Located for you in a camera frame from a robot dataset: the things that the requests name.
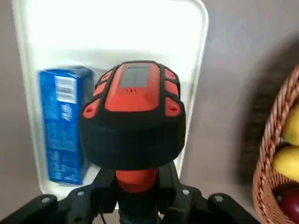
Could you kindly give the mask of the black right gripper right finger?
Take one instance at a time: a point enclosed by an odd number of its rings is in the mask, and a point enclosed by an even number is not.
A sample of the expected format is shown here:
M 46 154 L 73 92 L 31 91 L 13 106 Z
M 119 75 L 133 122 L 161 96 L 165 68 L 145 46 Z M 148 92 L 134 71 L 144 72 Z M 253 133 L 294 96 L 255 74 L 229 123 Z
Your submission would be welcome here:
M 199 189 L 180 182 L 173 162 L 160 167 L 160 212 L 163 224 L 258 224 L 237 201 L 224 193 L 207 199 Z

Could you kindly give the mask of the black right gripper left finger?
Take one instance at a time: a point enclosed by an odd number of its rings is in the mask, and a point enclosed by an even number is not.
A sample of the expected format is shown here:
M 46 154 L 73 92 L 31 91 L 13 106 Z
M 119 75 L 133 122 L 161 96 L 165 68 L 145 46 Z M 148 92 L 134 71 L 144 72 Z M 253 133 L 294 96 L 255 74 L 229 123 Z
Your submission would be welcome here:
M 42 194 L 1 220 L 2 224 L 91 224 L 112 213 L 116 200 L 116 163 L 103 164 L 92 183 L 73 189 L 58 200 Z

